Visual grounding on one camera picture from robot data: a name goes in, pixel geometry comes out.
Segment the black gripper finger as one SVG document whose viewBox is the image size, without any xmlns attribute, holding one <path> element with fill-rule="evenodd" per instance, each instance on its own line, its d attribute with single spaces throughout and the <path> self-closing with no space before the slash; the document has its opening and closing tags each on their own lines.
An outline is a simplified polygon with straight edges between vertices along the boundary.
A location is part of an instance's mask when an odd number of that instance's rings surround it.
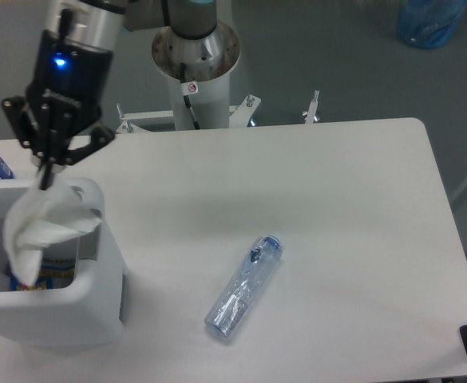
<svg viewBox="0 0 467 383">
<path fill-rule="evenodd" d="M 19 144 L 32 152 L 38 167 L 40 190 L 48 190 L 53 183 L 53 160 L 49 157 L 48 136 L 30 115 L 30 107 L 23 96 L 7 97 L 1 101 L 2 111 Z"/>
<path fill-rule="evenodd" d="M 89 134 L 89 142 L 78 148 L 70 148 L 72 137 L 61 136 L 51 130 L 49 133 L 49 146 L 47 149 L 47 188 L 53 181 L 60 168 L 74 166 L 92 154 L 103 149 L 115 139 L 115 133 L 102 125 L 95 125 Z"/>
</svg>

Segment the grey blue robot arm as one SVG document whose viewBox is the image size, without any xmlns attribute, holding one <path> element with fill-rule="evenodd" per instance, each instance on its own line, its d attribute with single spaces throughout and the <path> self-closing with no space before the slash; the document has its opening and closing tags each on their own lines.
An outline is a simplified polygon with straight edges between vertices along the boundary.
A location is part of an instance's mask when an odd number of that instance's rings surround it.
<svg viewBox="0 0 467 383">
<path fill-rule="evenodd" d="M 51 1 L 34 75 L 22 96 L 2 109 L 35 159 L 42 191 L 56 173 L 111 143 L 101 123 L 101 97 L 121 29 L 167 26 L 187 41 L 211 35 L 214 1 Z"/>
</svg>

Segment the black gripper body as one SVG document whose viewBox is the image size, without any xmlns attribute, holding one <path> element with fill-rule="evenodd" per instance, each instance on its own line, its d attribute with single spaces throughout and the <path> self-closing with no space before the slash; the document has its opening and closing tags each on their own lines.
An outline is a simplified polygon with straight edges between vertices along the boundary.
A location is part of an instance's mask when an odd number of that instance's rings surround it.
<svg viewBox="0 0 467 383">
<path fill-rule="evenodd" d="M 84 45 L 44 30 L 38 48 L 34 78 L 26 99 L 34 116 L 41 115 L 45 97 L 63 101 L 76 113 L 71 134 L 76 136 L 101 119 L 101 96 L 113 61 L 113 52 Z"/>
</svg>

